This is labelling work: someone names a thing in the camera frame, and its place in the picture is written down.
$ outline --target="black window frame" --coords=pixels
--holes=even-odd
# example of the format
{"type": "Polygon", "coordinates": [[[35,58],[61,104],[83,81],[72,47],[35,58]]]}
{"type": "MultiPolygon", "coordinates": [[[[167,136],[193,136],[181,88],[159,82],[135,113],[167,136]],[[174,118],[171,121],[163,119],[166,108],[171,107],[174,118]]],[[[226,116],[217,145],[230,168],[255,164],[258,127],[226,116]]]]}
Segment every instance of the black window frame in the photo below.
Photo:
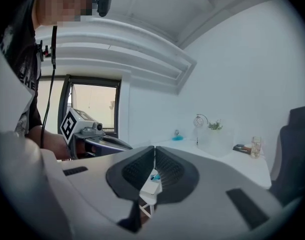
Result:
{"type": "MultiPolygon", "coordinates": [[[[51,80],[51,76],[41,76],[40,81],[51,80]]],[[[90,76],[76,76],[76,75],[58,75],[54,77],[54,80],[63,80],[63,86],[59,99],[59,107],[58,107],[58,120],[57,120],[57,132],[58,134],[62,134],[60,130],[60,126],[66,116],[67,106],[68,106],[68,98],[70,94],[70,90],[73,85],[86,85],[86,86],[101,86],[101,87],[110,87],[116,88],[116,96],[115,96],[115,105],[114,105],[114,131],[107,131],[106,135],[112,136],[115,138],[119,137],[119,101],[120,101],[120,87],[121,80],[116,79],[108,79],[108,78],[100,78],[100,77],[90,77],[90,76]]]]}

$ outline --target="green plant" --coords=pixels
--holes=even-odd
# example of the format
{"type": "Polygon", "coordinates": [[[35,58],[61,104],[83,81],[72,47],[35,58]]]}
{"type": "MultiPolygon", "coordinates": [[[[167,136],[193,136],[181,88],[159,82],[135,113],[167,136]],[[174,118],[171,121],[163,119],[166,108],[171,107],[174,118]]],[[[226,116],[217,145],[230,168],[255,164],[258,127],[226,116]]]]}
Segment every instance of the green plant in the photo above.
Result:
{"type": "Polygon", "coordinates": [[[208,128],[211,129],[211,130],[221,130],[223,128],[222,124],[221,124],[221,121],[220,120],[217,120],[216,122],[214,123],[211,123],[209,122],[208,124],[208,128]]]}

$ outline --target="window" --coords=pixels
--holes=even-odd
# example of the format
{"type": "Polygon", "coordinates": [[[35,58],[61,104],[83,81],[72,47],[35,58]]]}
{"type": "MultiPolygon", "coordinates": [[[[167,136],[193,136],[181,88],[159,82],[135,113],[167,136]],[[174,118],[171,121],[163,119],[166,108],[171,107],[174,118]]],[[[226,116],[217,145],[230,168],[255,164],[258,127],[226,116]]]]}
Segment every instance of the window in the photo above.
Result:
{"type": "Polygon", "coordinates": [[[57,129],[67,111],[81,110],[102,123],[107,135],[118,138],[120,80],[67,75],[59,101],[57,129]]]}
{"type": "MultiPolygon", "coordinates": [[[[64,85],[64,78],[65,77],[56,78],[53,81],[53,85],[52,85],[50,108],[49,108],[45,129],[53,134],[58,133],[58,110],[59,110],[60,96],[64,85]]],[[[45,112],[48,104],[50,86],[51,86],[50,76],[40,78],[38,85],[37,108],[40,114],[41,122],[44,121],[45,112]]]]}

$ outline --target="white desk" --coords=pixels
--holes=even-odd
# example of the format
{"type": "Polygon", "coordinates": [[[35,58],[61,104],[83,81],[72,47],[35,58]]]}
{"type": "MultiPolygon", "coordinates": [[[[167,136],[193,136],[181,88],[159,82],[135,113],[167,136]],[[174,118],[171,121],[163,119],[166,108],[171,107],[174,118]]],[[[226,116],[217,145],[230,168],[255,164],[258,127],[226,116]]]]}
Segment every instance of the white desk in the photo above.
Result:
{"type": "Polygon", "coordinates": [[[254,159],[251,158],[248,154],[244,154],[232,150],[230,154],[217,158],[200,150],[197,146],[196,141],[187,140],[187,139],[180,141],[169,140],[169,141],[154,143],[153,145],[155,147],[162,146],[162,147],[177,149],[201,157],[210,158],[223,162],[231,166],[232,168],[234,168],[235,170],[237,170],[238,172],[240,172],[250,180],[252,180],[254,183],[263,187],[264,189],[269,189],[272,186],[268,166],[263,156],[254,159]]]}

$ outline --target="black t-shirt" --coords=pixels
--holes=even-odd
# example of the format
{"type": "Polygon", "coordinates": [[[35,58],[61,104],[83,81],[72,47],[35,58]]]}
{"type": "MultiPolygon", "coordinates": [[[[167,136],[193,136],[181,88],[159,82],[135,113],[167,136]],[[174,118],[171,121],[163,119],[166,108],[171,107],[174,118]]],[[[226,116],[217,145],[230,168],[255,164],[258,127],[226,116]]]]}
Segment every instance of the black t-shirt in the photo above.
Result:
{"type": "Polygon", "coordinates": [[[35,0],[25,0],[14,12],[11,23],[0,36],[0,48],[21,83],[32,94],[15,131],[26,135],[35,126],[41,126],[37,109],[38,83],[41,60],[35,40],[32,10],[35,0]]]}

